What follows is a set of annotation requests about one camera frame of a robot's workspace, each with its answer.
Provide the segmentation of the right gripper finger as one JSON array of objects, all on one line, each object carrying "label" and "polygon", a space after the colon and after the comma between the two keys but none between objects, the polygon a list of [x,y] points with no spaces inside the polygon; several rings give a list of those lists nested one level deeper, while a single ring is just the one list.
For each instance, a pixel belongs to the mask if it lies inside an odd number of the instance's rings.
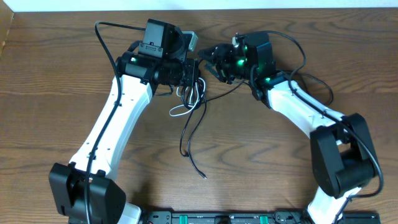
[{"label": "right gripper finger", "polygon": [[232,84],[228,73],[226,73],[221,66],[212,65],[210,63],[205,64],[205,69],[208,70],[217,80],[221,83]]},{"label": "right gripper finger", "polygon": [[219,49],[219,45],[214,45],[207,49],[201,49],[198,51],[198,56],[206,61],[217,61]]}]

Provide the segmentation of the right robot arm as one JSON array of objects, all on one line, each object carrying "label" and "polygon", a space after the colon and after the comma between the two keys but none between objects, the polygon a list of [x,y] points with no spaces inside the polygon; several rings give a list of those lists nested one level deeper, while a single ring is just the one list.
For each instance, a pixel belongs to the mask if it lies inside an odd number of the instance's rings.
[{"label": "right robot arm", "polygon": [[252,95],[284,115],[310,141],[312,172],[318,188],[301,216],[302,223],[378,223],[372,213],[348,213],[374,178],[383,180],[368,124],[360,114],[345,115],[312,97],[298,70],[279,70],[268,30],[236,34],[231,43],[199,51],[223,83],[246,80]]}]

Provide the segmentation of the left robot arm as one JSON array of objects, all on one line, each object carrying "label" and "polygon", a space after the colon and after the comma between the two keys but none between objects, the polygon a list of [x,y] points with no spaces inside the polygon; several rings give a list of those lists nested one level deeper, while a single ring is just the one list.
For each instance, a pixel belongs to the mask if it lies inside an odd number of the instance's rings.
[{"label": "left robot arm", "polygon": [[188,58],[197,35],[149,19],[144,38],[110,60],[114,79],[106,104],[84,144],[66,165],[53,165],[49,182],[59,214],[70,223],[137,223],[141,210],[116,184],[132,130],[160,85],[189,88],[182,106],[193,112],[204,95],[199,62]]}]

